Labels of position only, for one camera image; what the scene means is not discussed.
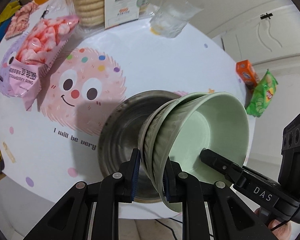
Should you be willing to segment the person's right hand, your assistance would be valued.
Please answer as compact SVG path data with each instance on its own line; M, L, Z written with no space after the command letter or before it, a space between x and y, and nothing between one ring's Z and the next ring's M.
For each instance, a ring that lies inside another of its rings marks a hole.
M276 236L279 240L290 240L292 235L292 224L291 222L287 222L286 224L282 224L278 220L272 220L269 225L269 229L275 228L272 233Z

